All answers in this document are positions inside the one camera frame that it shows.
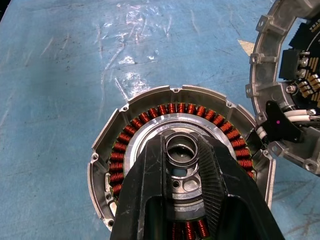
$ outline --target copper winding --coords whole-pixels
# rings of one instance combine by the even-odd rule
[[[125,154],[121,153],[121,152],[115,152],[113,151],[110,154],[110,161],[114,161],[114,162],[121,162],[125,159]]]
[[[119,136],[117,137],[117,139],[120,141],[120,142],[123,142],[123,143],[126,143],[128,144],[130,142],[130,139],[131,137],[125,133],[120,133]]]
[[[181,225],[179,223],[173,223],[172,224],[172,235],[171,239],[172,240],[181,240],[182,239],[182,229]]]
[[[224,121],[225,121],[225,118],[224,118],[222,115],[218,114],[218,116],[216,116],[216,118],[212,121],[212,123],[213,123],[214,125],[219,126],[219,125],[221,125]]]
[[[154,119],[154,118],[159,116],[158,115],[158,111],[155,108],[150,108],[148,110],[148,113],[149,113],[150,118],[152,118],[152,119]]]
[[[206,108],[204,106],[198,106],[196,110],[196,115],[199,117],[203,117],[206,112]]]
[[[123,172],[117,172],[114,174],[111,174],[108,177],[108,182],[111,183],[115,183],[115,182],[120,182],[125,178],[124,173]]]
[[[125,152],[126,148],[127,148],[127,145],[124,143],[121,143],[121,142],[115,142],[112,147],[112,149],[119,151],[119,152]]]
[[[187,221],[185,223],[185,238],[186,240],[194,240],[195,239],[195,231],[192,223]]]
[[[131,123],[136,129],[139,129],[144,125],[138,118],[132,119]]]
[[[141,120],[141,122],[143,122],[144,124],[146,124],[147,122],[150,121],[150,118],[148,116],[148,114],[146,112],[143,112],[139,115],[139,119]]]
[[[198,220],[196,223],[198,225],[200,237],[202,239],[205,239],[205,238],[209,237],[209,232],[208,232],[208,229],[207,229],[207,227],[205,225],[205,222],[201,219],[201,220]]]
[[[186,108],[186,112],[188,114],[194,114],[196,111],[196,105],[189,103],[188,107]]]
[[[251,177],[251,178],[254,178],[254,173],[252,172],[252,171],[247,171],[246,172],[248,175],[249,175],[249,177]]]
[[[240,159],[238,160],[238,164],[244,169],[252,169],[254,163],[251,159]]]
[[[168,109],[168,114],[176,113],[176,105],[174,103],[169,103],[167,109]]]
[[[236,149],[235,155],[237,158],[247,158],[250,157],[250,151],[248,148],[241,148],[241,149]]]
[[[228,132],[226,134],[226,137],[229,139],[229,140],[233,140],[233,139],[236,139],[238,137],[240,137],[240,132],[238,131],[238,129],[233,129],[231,132]]]
[[[186,104],[184,102],[180,102],[178,103],[177,107],[176,107],[176,112],[177,113],[185,113],[186,112]]]
[[[214,117],[215,117],[216,112],[209,109],[208,111],[206,111],[204,118],[207,119],[208,121],[211,121]]]
[[[244,147],[246,145],[246,141],[243,138],[239,138],[231,141],[231,145],[234,149]]]
[[[232,124],[229,121],[226,121],[221,127],[221,131],[226,133],[230,131],[233,128]]]
[[[133,136],[137,130],[133,126],[127,125],[124,127],[123,131],[126,132],[127,134]]]
[[[109,164],[109,172],[121,171],[124,168],[124,164],[122,162],[112,162]]]
[[[112,187],[112,192],[114,195],[118,195],[122,189],[122,184],[117,184]]]
[[[165,105],[160,105],[158,106],[158,112],[159,112],[159,115],[166,115],[167,114],[167,109],[166,109],[166,106]]]

